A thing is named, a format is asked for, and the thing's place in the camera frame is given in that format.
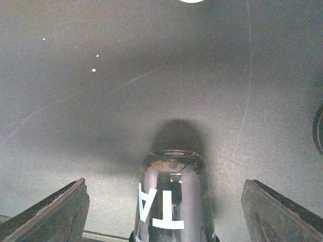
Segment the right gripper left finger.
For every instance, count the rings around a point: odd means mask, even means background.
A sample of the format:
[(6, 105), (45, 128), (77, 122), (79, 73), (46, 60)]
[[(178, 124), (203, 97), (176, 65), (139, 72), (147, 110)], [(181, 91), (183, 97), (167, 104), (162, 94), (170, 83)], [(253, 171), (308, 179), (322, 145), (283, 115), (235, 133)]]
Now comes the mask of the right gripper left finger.
[(1, 241), (81, 241), (88, 209), (80, 178), (1, 223)]

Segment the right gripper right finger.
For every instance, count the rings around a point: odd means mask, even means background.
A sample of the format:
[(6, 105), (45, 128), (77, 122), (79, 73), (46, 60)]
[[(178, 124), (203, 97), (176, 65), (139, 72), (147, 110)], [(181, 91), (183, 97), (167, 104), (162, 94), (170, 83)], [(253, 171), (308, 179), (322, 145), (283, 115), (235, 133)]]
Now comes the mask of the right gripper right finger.
[(246, 180), (241, 196), (252, 241), (322, 241), (322, 218), (258, 180)]

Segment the single black paper cup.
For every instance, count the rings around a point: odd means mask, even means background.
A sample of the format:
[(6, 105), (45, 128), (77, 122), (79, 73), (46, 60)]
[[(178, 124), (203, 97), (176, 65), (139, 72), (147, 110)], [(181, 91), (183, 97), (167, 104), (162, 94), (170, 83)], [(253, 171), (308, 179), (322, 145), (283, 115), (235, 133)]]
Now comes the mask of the single black paper cup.
[(186, 150), (159, 150), (141, 163), (129, 241), (219, 241), (205, 162)]

